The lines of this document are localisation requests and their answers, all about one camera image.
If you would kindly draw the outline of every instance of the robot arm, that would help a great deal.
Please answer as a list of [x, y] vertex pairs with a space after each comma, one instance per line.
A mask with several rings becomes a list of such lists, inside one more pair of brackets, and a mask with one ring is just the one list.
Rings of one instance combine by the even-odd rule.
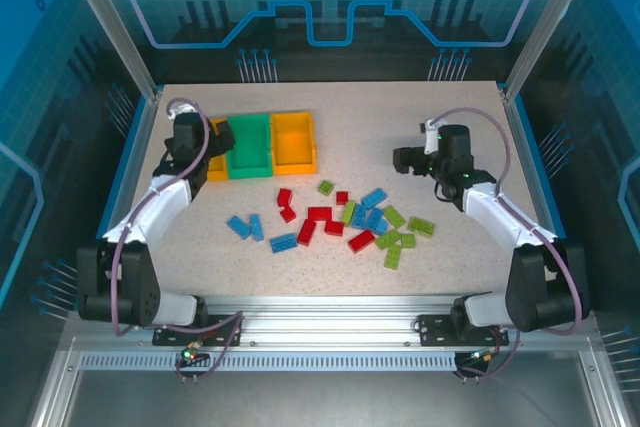
[[[103, 238], [78, 249], [78, 313], [86, 320], [111, 320], [110, 277], [116, 245], [125, 227], [129, 233], [123, 245], [118, 269], [117, 309], [120, 322], [150, 325], [200, 325], [206, 322], [204, 301], [196, 296], [161, 291], [151, 259], [168, 226], [196, 197], [206, 181], [209, 161], [224, 155], [235, 144], [227, 122], [208, 123], [209, 142], [205, 155], [184, 178], [176, 178], [199, 156], [204, 144], [204, 126], [189, 104], [169, 112], [173, 137], [165, 140], [167, 152], [153, 172], [144, 197], [148, 200], [133, 222], [132, 213]], [[168, 187], [161, 186], [172, 182]]]
[[[451, 315], [458, 335], [489, 325], [514, 325], [523, 332], [570, 322], [573, 298], [558, 264], [545, 242], [562, 256], [579, 292], [583, 318], [589, 314], [582, 247], [540, 227], [504, 194], [496, 193], [496, 180], [474, 168], [469, 129], [427, 121], [420, 125], [424, 147], [403, 147], [393, 152], [397, 172], [431, 176], [438, 200], [455, 205], [475, 219], [494, 240], [513, 252], [506, 292], [491, 292], [457, 299]], [[545, 239], [545, 242], [534, 234]], [[547, 280], [546, 270], [555, 273]]]

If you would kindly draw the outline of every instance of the metal base plate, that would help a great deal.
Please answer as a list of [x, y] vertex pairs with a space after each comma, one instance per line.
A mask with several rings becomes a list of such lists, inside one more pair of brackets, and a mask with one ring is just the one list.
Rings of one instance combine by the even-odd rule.
[[[214, 325], [218, 322], [223, 321], [228, 318], [228, 315], [210, 315], [208, 325]], [[235, 322], [229, 322], [228, 324], [220, 327], [216, 334], [207, 338], [203, 346], [204, 347], [224, 347], [229, 335], [231, 335], [231, 330]], [[240, 336], [242, 332], [242, 323], [240, 324], [240, 328], [238, 333], [233, 337], [231, 341], [231, 347], [237, 347], [240, 345]], [[153, 339], [151, 343], [157, 347], [185, 347], [188, 343], [193, 342], [194, 340], [198, 340], [202, 337], [202, 334], [182, 334], [180, 332], [173, 332], [171, 330], [166, 329], [156, 329], [153, 333]]]
[[[496, 345], [496, 339], [489, 327], [478, 328], [477, 332], [468, 334], [468, 341], [463, 344], [456, 335], [449, 315], [420, 315], [414, 324], [414, 330], [420, 334], [422, 347], [492, 347]], [[509, 334], [506, 331], [500, 334], [500, 345], [509, 345]]]

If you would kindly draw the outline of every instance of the lego brick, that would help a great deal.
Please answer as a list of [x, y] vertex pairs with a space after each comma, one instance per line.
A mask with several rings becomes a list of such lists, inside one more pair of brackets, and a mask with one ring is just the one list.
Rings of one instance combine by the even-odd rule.
[[246, 224], [240, 217], [234, 215], [227, 221], [227, 225], [231, 230], [238, 234], [242, 239], [246, 239], [251, 235], [251, 226]]
[[353, 217], [351, 219], [351, 227], [355, 229], [366, 229], [367, 228], [367, 208], [364, 205], [356, 204]]
[[400, 254], [402, 253], [402, 247], [397, 244], [390, 246], [387, 249], [387, 255], [384, 257], [384, 266], [387, 269], [398, 270], [400, 265]]
[[431, 237], [436, 225], [419, 217], [411, 217], [409, 219], [408, 228], [416, 234], [420, 234], [424, 237]]
[[291, 204], [291, 190], [289, 189], [280, 189], [278, 192], [278, 207], [286, 207]]
[[344, 208], [344, 212], [342, 213], [342, 223], [346, 226], [351, 224], [351, 218], [353, 217], [353, 211], [356, 208], [356, 203], [353, 200], [347, 202], [346, 207]]
[[376, 235], [382, 235], [387, 231], [388, 228], [389, 224], [387, 223], [387, 221], [384, 219], [380, 219], [380, 222], [378, 222], [376, 228], [371, 230], [373, 230], [373, 233]]
[[400, 213], [395, 209], [393, 205], [387, 205], [384, 208], [384, 216], [391, 223], [391, 225], [393, 225], [394, 229], [399, 229], [406, 222], [406, 220], [404, 220], [404, 217], [400, 215]]
[[282, 209], [280, 211], [280, 216], [284, 219], [284, 221], [288, 224], [289, 222], [291, 222], [293, 219], [296, 218], [296, 213], [293, 211], [293, 209], [291, 207], [289, 207], [288, 205], [285, 206], [284, 209]]
[[236, 139], [227, 152], [227, 169], [231, 179], [271, 177], [271, 119], [269, 115], [239, 115], [229, 117], [229, 125]]
[[315, 174], [316, 141], [311, 112], [271, 114], [273, 173]]
[[339, 190], [336, 192], [337, 205], [346, 205], [347, 202], [349, 202], [349, 192], [346, 190]]
[[313, 237], [313, 232], [316, 230], [316, 223], [313, 220], [306, 219], [302, 224], [300, 233], [298, 234], [298, 243], [308, 246]]
[[338, 237], [342, 237], [342, 232], [344, 231], [344, 224], [342, 222], [335, 222], [333, 220], [328, 220], [326, 224], [324, 224], [324, 231], [329, 235], [336, 235]]
[[309, 207], [307, 218], [311, 220], [331, 220], [331, 207]]
[[399, 241], [400, 238], [401, 238], [400, 232], [398, 232], [397, 230], [390, 230], [386, 234], [376, 239], [376, 245], [380, 250], [384, 250], [391, 247], [393, 244]]
[[375, 207], [386, 198], [387, 198], [387, 194], [385, 193], [384, 190], [376, 189], [370, 194], [365, 195], [362, 198], [361, 202], [362, 202], [362, 205], [364, 205], [367, 209], [371, 209], [372, 207]]
[[370, 230], [365, 230], [364, 232], [356, 235], [348, 243], [353, 253], [357, 254], [374, 240], [376, 240], [376, 238], [373, 235], [373, 232], [371, 232]]
[[[220, 122], [225, 122], [227, 120], [226, 117], [219, 117], [209, 119], [211, 124], [213, 125], [213, 130], [216, 134], [218, 134], [218, 124]], [[228, 180], [229, 172], [227, 171], [227, 156], [226, 155], [217, 155], [216, 157], [212, 157], [209, 161], [209, 168], [207, 169], [207, 180], [209, 182], [217, 181], [217, 180]]]
[[260, 216], [258, 214], [251, 214], [249, 216], [249, 224], [251, 225], [251, 235], [253, 235], [253, 240], [257, 240], [258, 242], [264, 240]]
[[269, 240], [269, 243], [271, 244], [271, 250], [274, 254], [284, 250], [293, 249], [298, 246], [296, 234], [281, 235], [280, 237], [275, 237]]
[[318, 186], [318, 192], [320, 192], [322, 195], [328, 196], [334, 187], [335, 185], [329, 182], [328, 180], [323, 180]]
[[416, 246], [416, 236], [413, 234], [400, 234], [400, 245], [403, 249], [413, 249]]
[[369, 217], [367, 218], [367, 229], [375, 230], [378, 227], [378, 224], [382, 220], [382, 210], [374, 207], [371, 209], [369, 213]]

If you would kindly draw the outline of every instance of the work surface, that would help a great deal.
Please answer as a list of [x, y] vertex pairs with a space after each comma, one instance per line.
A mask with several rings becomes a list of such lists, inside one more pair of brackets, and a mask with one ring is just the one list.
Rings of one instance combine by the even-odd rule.
[[[149, 185], [162, 157], [171, 122], [167, 102], [187, 97], [210, 117], [234, 114], [310, 110], [318, 149], [316, 175], [209, 182], [188, 209], [169, 227], [153, 260], [163, 289], [202, 295], [398, 295], [480, 292], [506, 285], [511, 253], [500, 250], [475, 221], [433, 195], [430, 178], [397, 174], [392, 151], [424, 145], [419, 122], [454, 108], [475, 107], [508, 127], [494, 82], [296, 83], [233, 85], [168, 85], [146, 152], [135, 201]], [[495, 128], [473, 114], [456, 114], [450, 123], [471, 129], [476, 168], [499, 176], [505, 160]], [[527, 214], [534, 210], [522, 167], [515, 154], [504, 192]], [[359, 200], [376, 187], [409, 218], [436, 224], [431, 239], [417, 238], [405, 249], [397, 271], [383, 267], [384, 252], [374, 245], [354, 255], [347, 240], [360, 231], [347, 228], [342, 238], [318, 227], [310, 247], [273, 254], [269, 238], [295, 232], [308, 206], [332, 205], [335, 196], [316, 188], [321, 180], [336, 183]], [[276, 196], [281, 187], [293, 190], [298, 218], [285, 224]], [[232, 215], [248, 219], [258, 213], [267, 240], [242, 240], [226, 225]]]

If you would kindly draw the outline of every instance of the green block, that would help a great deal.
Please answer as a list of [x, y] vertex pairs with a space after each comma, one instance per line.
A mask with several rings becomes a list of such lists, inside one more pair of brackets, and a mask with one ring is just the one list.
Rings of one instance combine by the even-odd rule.
[[436, 225], [419, 217], [409, 219], [409, 230], [425, 237], [431, 237]]
[[393, 225], [394, 229], [399, 229], [406, 222], [404, 217], [402, 217], [398, 211], [395, 209], [393, 205], [387, 205], [384, 208], [384, 216], [387, 218], [389, 223]]
[[402, 247], [399, 245], [392, 245], [387, 250], [387, 255], [384, 258], [384, 266], [387, 269], [398, 270], [400, 264], [400, 254], [402, 253]]
[[403, 249], [413, 249], [416, 246], [416, 236], [413, 234], [400, 234], [400, 245]]
[[351, 218], [353, 217], [353, 211], [356, 208], [356, 201], [350, 200], [347, 202], [347, 205], [344, 208], [344, 213], [342, 214], [341, 222], [347, 227], [351, 225]]
[[318, 187], [318, 192], [322, 195], [329, 195], [333, 190], [334, 184], [329, 182], [328, 180], [323, 180]]
[[376, 239], [376, 245], [380, 250], [384, 250], [391, 247], [400, 239], [400, 232], [398, 232], [397, 230], [390, 230], [386, 234], [383, 234]]
[[230, 179], [271, 177], [271, 120], [269, 115], [229, 117], [236, 144], [227, 152]]

